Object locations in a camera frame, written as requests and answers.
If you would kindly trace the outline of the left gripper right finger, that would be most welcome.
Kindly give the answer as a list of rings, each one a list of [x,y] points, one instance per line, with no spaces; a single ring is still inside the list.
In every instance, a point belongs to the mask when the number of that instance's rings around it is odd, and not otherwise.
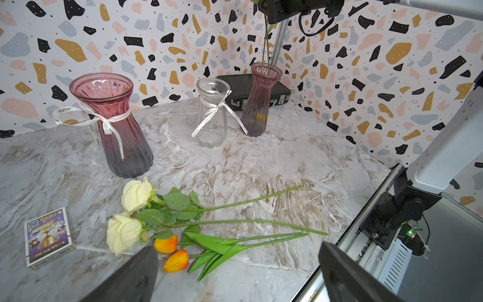
[[[318,259],[330,301],[401,301],[336,245],[323,242]]]

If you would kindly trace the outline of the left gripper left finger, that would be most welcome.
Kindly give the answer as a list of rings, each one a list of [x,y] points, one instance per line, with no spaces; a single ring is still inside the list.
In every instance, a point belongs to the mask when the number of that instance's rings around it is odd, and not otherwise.
[[[144,247],[83,301],[150,301],[159,260],[154,247]]]

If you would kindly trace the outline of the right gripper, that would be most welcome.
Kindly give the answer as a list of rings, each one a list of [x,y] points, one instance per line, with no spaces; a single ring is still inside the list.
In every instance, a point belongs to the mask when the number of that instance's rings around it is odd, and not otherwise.
[[[337,16],[345,4],[344,0],[260,0],[258,10],[270,25],[277,24],[300,13],[325,9],[330,18]]]

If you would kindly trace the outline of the white rose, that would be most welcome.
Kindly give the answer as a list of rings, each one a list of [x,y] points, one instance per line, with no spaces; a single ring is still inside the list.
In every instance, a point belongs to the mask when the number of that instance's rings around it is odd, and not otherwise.
[[[143,210],[169,210],[172,213],[187,213],[188,215],[197,215],[207,211],[222,210],[268,200],[303,187],[303,185],[299,185],[252,200],[240,201],[221,206],[205,207],[201,205],[201,201],[194,191],[191,191],[189,194],[185,195],[179,189],[173,187],[168,194],[159,195],[154,184],[148,181],[147,178],[144,178],[142,181],[136,179],[126,183],[122,192],[121,204],[124,211],[129,215]]]
[[[164,230],[167,231],[167,234],[171,234],[172,229],[182,228],[182,227],[189,227],[189,226],[200,226],[200,225],[219,225],[219,224],[239,224],[239,223],[268,223],[273,225],[281,225],[285,227],[290,227],[296,230],[302,230],[306,233],[314,233],[318,235],[328,236],[328,233],[322,232],[319,230],[309,229],[304,226],[293,225],[290,223],[284,223],[281,221],[273,221],[273,220],[215,220],[215,221],[195,221],[195,222],[186,222],[180,224],[159,224],[159,225],[151,225],[149,222],[157,222],[157,220],[148,219],[139,220],[130,217],[126,213],[115,214],[113,218],[109,219],[108,222],[108,230],[107,230],[107,239],[106,242],[108,244],[109,250],[115,256],[126,252],[133,248],[133,246],[138,241],[146,242],[149,235],[147,234],[149,231],[156,231],[158,230],[158,235],[163,235]]]

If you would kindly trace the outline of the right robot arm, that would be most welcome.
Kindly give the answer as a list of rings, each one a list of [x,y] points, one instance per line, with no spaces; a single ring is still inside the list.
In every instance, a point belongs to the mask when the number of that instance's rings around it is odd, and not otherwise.
[[[360,229],[388,249],[453,190],[482,213],[481,1],[260,1],[294,100],[386,166]]]

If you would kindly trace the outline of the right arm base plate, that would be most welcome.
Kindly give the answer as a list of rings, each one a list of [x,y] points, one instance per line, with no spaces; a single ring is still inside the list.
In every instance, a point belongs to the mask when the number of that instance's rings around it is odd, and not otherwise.
[[[388,192],[382,193],[364,220],[359,230],[378,245],[382,250],[388,250],[396,236],[396,229],[389,225],[390,219],[399,213],[395,205],[395,197]]]

